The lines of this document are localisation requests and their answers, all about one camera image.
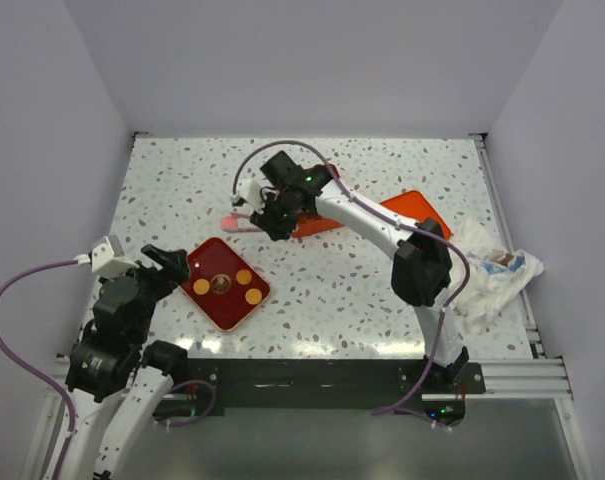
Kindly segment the pink cookie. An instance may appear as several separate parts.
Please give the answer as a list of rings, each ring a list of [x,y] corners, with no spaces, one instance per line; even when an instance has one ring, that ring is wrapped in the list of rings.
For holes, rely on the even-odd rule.
[[[226,216],[220,221],[220,228],[226,232],[234,232],[239,228],[239,222],[236,217]]]

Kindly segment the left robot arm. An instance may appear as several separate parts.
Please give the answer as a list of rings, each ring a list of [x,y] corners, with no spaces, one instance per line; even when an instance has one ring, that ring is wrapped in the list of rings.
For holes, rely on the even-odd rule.
[[[106,236],[77,258],[100,287],[71,350],[64,393],[73,406],[64,413],[46,479],[115,478],[162,397],[188,383],[186,350],[147,341],[156,305],[189,279],[188,254],[151,244],[141,252],[152,266],[128,259],[117,238]]]

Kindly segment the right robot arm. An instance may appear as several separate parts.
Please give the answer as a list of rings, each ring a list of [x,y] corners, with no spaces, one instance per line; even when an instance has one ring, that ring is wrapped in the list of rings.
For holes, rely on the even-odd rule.
[[[304,169],[280,151],[260,168],[265,185],[236,179],[233,202],[247,203],[251,223],[271,240],[287,240],[304,213],[349,228],[392,262],[391,289],[413,307],[426,348],[426,380],[441,393],[463,380],[469,360],[455,322],[449,319],[452,244],[433,218],[415,220],[347,189],[327,163]]]

